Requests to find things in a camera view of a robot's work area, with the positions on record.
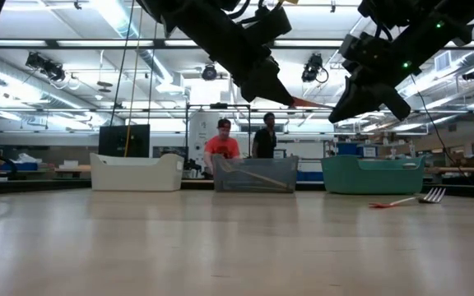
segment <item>hair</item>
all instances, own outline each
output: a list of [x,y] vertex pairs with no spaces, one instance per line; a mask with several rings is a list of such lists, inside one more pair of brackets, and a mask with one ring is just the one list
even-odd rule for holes
[[231,126],[230,120],[228,120],[226,118],[219,119],[219,122],[217,123],[217,128],[218,127],[224,127],[226,124]]
[[268,118],[270,118],[270,117],[275,118],[276,115],[274,115],[272,112],[268,112],[268,113],[264,114],[263,121],[266,122],[268,120]]

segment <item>man in black shirt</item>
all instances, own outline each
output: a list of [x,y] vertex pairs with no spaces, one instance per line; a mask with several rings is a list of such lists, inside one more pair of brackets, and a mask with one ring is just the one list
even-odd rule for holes
[[273,113],[266,113],[263,120],[267,126],[255,133],[252,154],[254,158],[272,159],[273,150],[277,146],[276,133],[273,130],[276,117]]

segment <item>black t-shirt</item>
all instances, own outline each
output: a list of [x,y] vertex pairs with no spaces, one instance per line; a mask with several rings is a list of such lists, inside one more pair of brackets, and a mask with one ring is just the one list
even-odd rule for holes
[[255,133],[253,141],[258,143],[258,158],[273,158],[273,150],[277,146],[275,132],[270,136],[270,132],[266,128],[261,129]]

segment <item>red t-shirt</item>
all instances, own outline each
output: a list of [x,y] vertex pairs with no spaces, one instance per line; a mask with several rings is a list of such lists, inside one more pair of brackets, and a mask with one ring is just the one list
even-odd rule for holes
[[239,143],[233,138],[222,141],[218,136],[214,136],[207,142],[204,151],[210,152],[211,154],[220,154],[227,160],[240,156]]

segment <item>ceiling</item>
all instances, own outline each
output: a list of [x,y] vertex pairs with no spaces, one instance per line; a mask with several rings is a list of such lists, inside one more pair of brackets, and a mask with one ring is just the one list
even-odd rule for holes
[[[124,5],[126,12],[130,12],[132,0],[118,0]],[[116,0],[101,0],[102,3],[115,3]],[[0,16],[0,39],[120,39],[119,34],[107,20],[107,13],[96,6],[97,0],[82,1],[81,10],[73,6],[71,0],[7,0]],[[252,0],[252,5],[246,11],[244,17],[253,15],[257,0]],[[342,39],[345,35],[352,32],[358,35],[361,31],[369,33],[375,31],[375,26],[369,19],[360,17],[356,7],[360,1],[346,0],[340,1],[336,12],[331,13],[329,1],[300,0],[299,6],[286,4],[286,13],[292,24],[292,31],[282,36],[283,39]],[[133,26],[140,26],[140,37],[143,39],[163,39],[164,32],[162,25],[157,25],[145,12],[141,15],[141,8],[136,4],[133,8]],[[180,31],[175,31],[171,39],[187,39],[188,37]],[[26,59],[30,52],[38,52],[43,57],[52,59],[55,62],[63,64],[63,69],[67,76],[73,75],[74,79],[68,83],[54,84],[51,86],[49,81],[40,73],[32,72],[25,66]],[[21,72],[27,79],[30,75],[32,80],[26,83],[36,83],[41,85],[43,92],[58,92],[58,97],[67,96],[67,100],[77,102],[78,105],[85,105],[90,109],[110,109],[113,106],[116,91],[118,90],[117,101],[124,106],[129,106],[132,99],[135,102],[134,108],[145,109],[150,106],[152,109],[162,108],[184,108],[185,96],[175,91],[158,91],[156,87],[160,82],[151,75],[151,69],[134,50],[123,51],[120,49],[107,49],[104,47],[102,63],[100,65],[99,49],[16,49],[12,47],[0,48],[0,73],[14,76],[16,72]],[[329,61],[327,68],[330,72],[330,79],[327,83],[301,82],[300,76],[303,65],[306,63],[312,53],[321,53],[323,61]],[[182,86],[198,86],[202,84],[199,79],[199,69],[210,62],[207,53],[201,49],[155,49],[155,57],[161,62],[163,68],[170,73],[175,73],[174,77],[181,77]],[[454,50],[451,60],[458,62],[458,59],[466,54],[474,54],[474,51]],[[320,104],[334,105],[340,98],[343,90],[344,76],[346,71],[339,67],[342,61],[341,55],[337,54],[335,49],[273,49],[272,56],[279,62],[281,72],[279,77],[285,84],[291,94],[297,97],[305,97],[308,100]],[[465,82],[454,78],[455,73],[439,74],[437,83],[434,84],[433,72],[435,61],[427,61],[421,68],[424,74],[416,78],[416,83],[421,83],[422,94],[429,104],[439,99],[444,99],[448,95],[461,93],[463,90],[474,87],[474,81]],[[217,65],[218,72],[225,72],[225,69]],[[97,81],[105,81],[113,86],[110,93],[101,93],[101,88]],[[230,83],[223,82],[218,84],[223,92],[221,100],[227,103],[236,104],[246,103],[240,98],[239,92],[236,96],[230,95]],[[404,97],[413,107],[420,109],[419,98],[411,95],[411,88],[415,90],[411,80],[405,80],[397,87],[403,90]],[[467,95],[466,104],[473,104],[474,93]],[[280,106],[263,99],[256,99],[252,102],[253,108],[278,109]],[[461,109],[464,108],[462,98],[455,98],[448,101],[447,104],[440,105],[439,108]],[[305,124],[312,124],[313,120],[327,118],[327,113],[316,113],[315,116],[305,121]],[[119,113],[118,118],[126,118],[128,113]],[[152,114],[152,118],[183,118],[184,111],[178,112],[159,112]],[[303,118],[302,113],[296,116]],[[134,112],[135,118],[147,118],[147,113]],[[425,122],[425,116],[413,116],[411,120]],[[392,126],[399,125],[392,115],[386,113],[378,116],[365,116],[354,122],[357,123],[360,130],[363,127],[374,125],[376,123],[392,123]]]

